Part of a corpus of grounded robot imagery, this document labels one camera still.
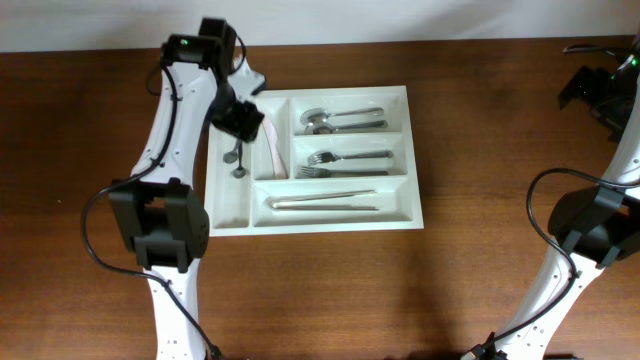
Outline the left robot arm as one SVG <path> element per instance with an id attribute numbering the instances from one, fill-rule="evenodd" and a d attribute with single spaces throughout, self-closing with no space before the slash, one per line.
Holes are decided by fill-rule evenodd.
<path id="1" fill-rule="evenodd" d="M 163 90 L 131 175 L 101 190 L 125 247 L 151 292 L 159 359 L 220 359 L 198 320 L 198 267 L 210 219 L 193 186 L 201 134 L 209 127 L 255 140 L 264 114 L 252 98 L 266 86 L 236 35 L 172 35 L 160 58 Z"/>

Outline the metal fork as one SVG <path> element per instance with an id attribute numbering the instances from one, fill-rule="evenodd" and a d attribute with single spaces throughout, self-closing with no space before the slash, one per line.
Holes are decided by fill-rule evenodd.
<path id="1" fill-rule="evenodd" d="M 307 157 L 307 164 L 309 166 L 335 163 L 343 160 L 359 160 L 359 159 L 379 159 L 379 158 L 392 158 L 393 152 L 391 150 L 382 150 L 366 153 L 346 154 L 340 155 L 330 151 L 317 152 Z"/>
<path id="2" fill-rule="evenodd" d="M 298 169 L 298 174 L 307 178 L 332 178 L 332 177 L 364 177 L 364 176 L 387 176 L 387 171 L 370 170 L 330 170 L 319 167 L 302 166 Z"/>

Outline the small metal teaspoon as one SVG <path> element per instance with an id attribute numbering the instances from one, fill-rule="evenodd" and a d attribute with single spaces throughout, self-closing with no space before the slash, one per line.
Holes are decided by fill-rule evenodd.
<path id="1" fill-rule="evenodd" d="M 242 141 L 240 139 L 237 139 L 234 147 L 223 155 L 223 162 L 226 164 L 233 164 L 234 162 L 236 162 L 239 157 L 239 148 L 241 145 Z"/>
<path id="2" fill-rule="evenodd" d="M 239 142 L 234 151 L 234 161 L 237 163 L 237 167 L 232 170 L 232 176 L 236 179 L 243 178 L 247 170 L 244 168 L 242 164 L 243 159 L 243 144 Z"/>

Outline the metal tongs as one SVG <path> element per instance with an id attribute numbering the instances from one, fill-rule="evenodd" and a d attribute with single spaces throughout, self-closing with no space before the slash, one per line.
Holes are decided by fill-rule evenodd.
<path id="1" fill-rule="evenodd" d="M 345 204 L 329 203 L 329 200 L 356 198 L 374 195 L 375 193 L 375 190 L 360 190 L 304 196 L 271 197 L 266 200 L 266 205 L 274 211 L 378 211 L 379 208 L 372 205 L 358 205 L 352 202 Z"/>

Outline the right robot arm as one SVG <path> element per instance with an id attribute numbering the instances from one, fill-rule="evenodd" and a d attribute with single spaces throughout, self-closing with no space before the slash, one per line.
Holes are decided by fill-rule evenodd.
<path id="1" fill-rule="evenodd" d="M 584 289 L 605 268 L 639 251 L 639 44 L 571 45 L 567 54 L 604 53 L 618 62 L 613 72 L 581 67 L 558 96 L 560 107 L 581 100 L 607 127 L 617 149 L 601 177 L 561 168 L 559 174 L 589 182 L 556 203 L 541 228 L 533 212 L 539 173 L 529 186 L 526 211 L 548 244 L 542 267 L 509 323 L 465 353 L 467 359 L 543 359 L 554 333 Z"/>

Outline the large metal spoon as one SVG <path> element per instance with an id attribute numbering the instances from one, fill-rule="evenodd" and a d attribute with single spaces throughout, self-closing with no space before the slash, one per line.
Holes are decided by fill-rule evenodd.
<path id="1" fill-rule="evenodd" d="M 331 117 L 352 116 L 352 115 L 372 115 L 381 116 L 384 109 L 379 107 L 364 108 L 343 112 L 329 112 L 324 108 L 313 108 L 305 111 L 300 117 L 300 123 L 305 126 L 311 126 L 316 123 L 325 123 Z"/>
<path id="2" fill-rule="evenodd" d="M 376 120 L 369 122 L 361 122 L 361 123 L 352 123 L 346 125 L 331 125 L 329 123 L 320 123 L 316 125 L 312 125 L 307 127 L 304 130 L 305 135 L 321 135 L 321 134 L 332 134 L 332 133 L 344 133 L 354 130 L 367 130 L 367 129 L 379 129 L 379 128 L 387 128 L 388 121 L 387 120 Z"/>

